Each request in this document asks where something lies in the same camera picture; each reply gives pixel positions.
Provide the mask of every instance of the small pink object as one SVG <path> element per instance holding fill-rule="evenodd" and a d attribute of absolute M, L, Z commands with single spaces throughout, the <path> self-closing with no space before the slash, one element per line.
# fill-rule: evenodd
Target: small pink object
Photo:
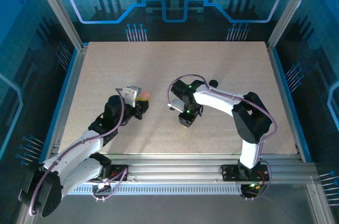
<path fill-rule="evenodd" d="M 148 93 L 148 91 L 145 91 L 141 93 L 140 97 L 143 99 L 147 99 L 150 98 L 150 94 Z"/>

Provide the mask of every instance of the metal corner post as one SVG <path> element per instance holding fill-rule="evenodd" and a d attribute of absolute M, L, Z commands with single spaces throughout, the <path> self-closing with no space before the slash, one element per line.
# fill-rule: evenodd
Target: metal corner post
<path fill-rule="evenodd" d="M 47 0 L 51 8 L 53 9 L 55 15 L 63 26 L 66 34 L 70 38 L 76 50 L 81 51 L 83 48 L 82 41 L 75 30 L 65 8 L 63 7 L 60 0 Z"/>
<path fill-rule="evenodd" d="M 277 42 L 279 41 L 280 37 L 282 36 L 283 32 L 285 31 L 288 23 L 290 22 L 291 18 L 293 17 L 295 11 L 297 10 L 301 0 L 289 0 L 287 3 L 285 10 L 283 11 L 281 17 L 279 18 L 270 38 L 268 41 L 268 49 L 272 50 Z"/>

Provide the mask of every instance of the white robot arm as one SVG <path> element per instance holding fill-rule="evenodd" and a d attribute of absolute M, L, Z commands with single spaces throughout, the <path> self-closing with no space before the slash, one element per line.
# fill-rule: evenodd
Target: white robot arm
<path fill-rule="evenodd" d="M 111 160 L 98 151 L 118 134 L 119 126 L 126 125 L 132 117 L 141 120 L 148 109 L 148 100 L 140 88 L 126 87 L 121 93 L 108 99 L 104 112 L 77 141 L 42 164 L 29 166 L 25 175 L 30 184 L 20 191 L 21 202 L 33 202 L 32 211 L 46 217 L 72 189 L 93 179 L 105 182 L 114 176 Z"/>
<path fill-rule="evenodd" d="M 249 179 L 251 171 L 260 162 L 260 141 L 268 132 L 272 121 L 260 110 L 242 100 L 246 99 L 266 110 L 259 97 L 254 93 L 247 95 L 228 93 L 199 80 L 189 85 L 178 80 L 171 87 L 171 91 L 178 99 L 173 100 L 168 106 L 180 111 L 179 121 L 186 127 L 191 126 L 196 117 L 202 114 L 204 105 L 223 111 L 234 118 L 237 131 L 243 139 L 238 166 L 240 174 Z"/>

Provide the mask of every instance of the enclosure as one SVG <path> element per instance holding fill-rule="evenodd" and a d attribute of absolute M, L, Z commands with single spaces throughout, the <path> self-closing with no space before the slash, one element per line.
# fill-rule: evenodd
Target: enclosure
<path fill-rule="evenodd" d="M 1 223 L 338 222 L 339 0 L 1 4 Z M 232 117 L 206 106 L 185 128 L 168 109 L 168 86 L 188 73 L 257 93 L 276 120 L 263 148 L 272 166 L 266 199 L 225 192 L 241 186 L 219 172 L 242 152 Z M 29 216 L 17 199 L 27 166 L 72 144 L 114 89 L 130 85 L 150 93 L 149 110 L 100 150 L 129 165 L 117 195 L 96 204 L 83 184 L 50 216 Z"/>

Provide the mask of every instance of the beige work surface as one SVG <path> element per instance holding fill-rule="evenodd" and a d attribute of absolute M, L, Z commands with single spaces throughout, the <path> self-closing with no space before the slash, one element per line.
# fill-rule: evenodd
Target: beige work surface
<path fill-rule="evenodd" d="M 224 91 L 257 93 L 278 123 L 263 152 L 296 153 L 264 42 L 89 43 L 60 150 L 103 112 L 108 98 L 117 94 L 115 88 L 136 85 L 151 94 L 149 109 L 142 120 L 133 118 L 119 128 L 102 153 L 241 153 L 231 116 L 205 106 L 202 117 L 186 128 L 179 123 L 179 112 L 168 109 L 167 88 L 183 74 L 216 79 Z"/>

